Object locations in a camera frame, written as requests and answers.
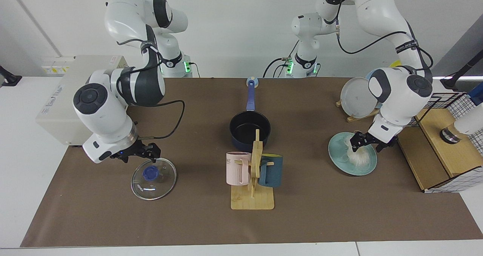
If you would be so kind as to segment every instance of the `plate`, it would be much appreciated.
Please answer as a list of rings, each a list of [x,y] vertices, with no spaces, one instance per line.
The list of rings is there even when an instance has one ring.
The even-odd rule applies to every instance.
[[[340,92],[340,104],[344,112],[354,118],[370,115],[377,105],[377,99],[369,91],[369,80],[354,77],[346,82]]]
[[[376,168],[376,151],[371,145],[363,146],[363,148],[366,148],[368,150],[370,158],[369,165],[365,167],[356,167],[351,162],[346,161],[346,159],[344,159],[344,156],[347,155],[347,146],[345,146],[344,139],[348,136],[352,137],[353,135],[354,133],[352,132],[341,132],[335,134],[329,141],[329,156],[331,157],[334,165],[336,165],[343,172],[354,176],[367,175]]]

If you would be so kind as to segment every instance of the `brown table mat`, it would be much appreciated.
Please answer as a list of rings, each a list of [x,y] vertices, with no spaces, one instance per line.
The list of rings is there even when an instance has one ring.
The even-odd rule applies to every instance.
[[[141,158],[96,165],[69,147],[22,247],[251,244],[481,239],[459,194],[423,194],[399,146],[378,153],[376,169],[351,177],[333,165],[328,141],[367,131],[346,123],[334,103],[347,79],[261,79],[256,108],[271,122],[265,153],[284,156],[272,211],[233,211],[225,183],[228,123],[245,109],[245,79],[166,79],[163,101],[183,99],[179,129],[157,141],[178,182],[163,199],[143,201],[130,188]],[[165,135],[181,105],[130,108],[141,136]]]

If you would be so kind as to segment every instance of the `white wall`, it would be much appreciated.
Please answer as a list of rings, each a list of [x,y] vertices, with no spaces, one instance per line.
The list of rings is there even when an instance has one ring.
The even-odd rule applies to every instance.
[[[0,0],[0,22],[0,65],[16,75],[43,75],[42,58],[59,55],[17,0]]]
[[[123,54],[140,65],[138,51],[117,46],[103,25],[107,0],[22,0],[62,55]],[[176,34],[181,49],[197,62],[203,77],[260,76],[274,58],[287,56],[297,38],[292,18],[314,12],[316,0],[168,0],[189,19]],[[483,10],[482,0],[395,0],[421,47],[436,62]],[[357,24],[353,6],[340,14],[341,42],[355,50],[375,39]],[[387,42],[358,55],[345,55],[334,35],[320,36],[319,60],[325,76],[364,76],[397,59]]]

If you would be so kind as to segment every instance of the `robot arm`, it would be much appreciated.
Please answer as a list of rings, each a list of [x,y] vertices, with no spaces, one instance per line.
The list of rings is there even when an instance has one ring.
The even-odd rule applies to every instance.
[[[385,37],[394,45],[403,65],[378,68],[369,74],[369,91],[382,103],[382,107],[374,117],[369,132],[357,133],[351,139],[354,151],[371,143],[378,143],[380,151],[395,143],[395,136],[429,101],[432,74],[423,60],[411,26],[397,10],[394,0],[317,0],[316,14],[300,15],[292,22],[292,30],[300,38],[293,77],[305,77],[313,70],[318,48],[314,36],[336,32],[339,38],[338,10],[344,1],[354,3],[357,19],[364,31]]]
[[[188,27],[186,15],[171,8],[166,0],[111,0],[107,5],[104,24],[117,44],[138,47],[148,40],[147,28],[159,49],[164,77],[187,77],[189,56],[180,51],[172,33]]]
[[[115,69],[111,73],[95,71],[77,91],[74,110],[93,132],[83,149],[95,163],[108,157],[124,162],[129,156],[159,158],[161,150],[156,144],[146,146],[138,139],[126,108],[128,105],[154,106],[161,101],[165,94],[163,74],[186,75],[184,64],[180,63],[185,55],[168,32],[186,30],[188,19],[183,12],[172,9],[166,0],[110,0],[104,22],[119,45],[140,49],[145,66]],[[158,28],[157,34],[163,43],[158,44],[153,28]]]

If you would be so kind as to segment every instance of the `mug handle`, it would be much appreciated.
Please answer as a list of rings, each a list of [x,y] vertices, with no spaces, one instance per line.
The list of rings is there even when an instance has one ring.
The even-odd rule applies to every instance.
[[[238,183],[240,184],[243,184],[244,183],[244,180],[248,180],[249,179],[249,176],[248,176],[248,160],[247,159],[244,159],[244,158],[241,158],[240,159],[242,161],[242,165],[241,165],[241,182],[238,181]]]

